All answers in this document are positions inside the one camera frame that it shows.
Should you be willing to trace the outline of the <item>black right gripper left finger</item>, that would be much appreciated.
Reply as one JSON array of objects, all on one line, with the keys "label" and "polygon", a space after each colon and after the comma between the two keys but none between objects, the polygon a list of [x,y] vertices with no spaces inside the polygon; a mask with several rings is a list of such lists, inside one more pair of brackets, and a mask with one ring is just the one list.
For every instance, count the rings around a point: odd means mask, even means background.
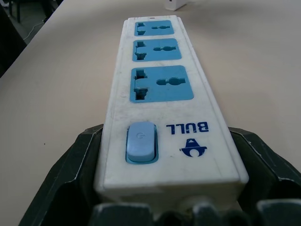
[{"label": "black right gripper left finger", "polygon": [[48,172],[21,219],[21,226],[88,224],[92,208],[99,202],[93,183],[102,131],[100,124],[77,136]]}]

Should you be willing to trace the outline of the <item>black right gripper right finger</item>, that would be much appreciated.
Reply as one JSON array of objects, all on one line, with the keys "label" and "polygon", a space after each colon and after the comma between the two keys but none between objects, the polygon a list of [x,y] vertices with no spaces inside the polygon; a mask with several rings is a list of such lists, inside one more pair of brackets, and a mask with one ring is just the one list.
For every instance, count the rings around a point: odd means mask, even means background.
[{"label": "black right gripper right finger", "polygon": [[255,226],[301,224],[301,174],[258,135],[229,128],[249,175],[238,203]]}]

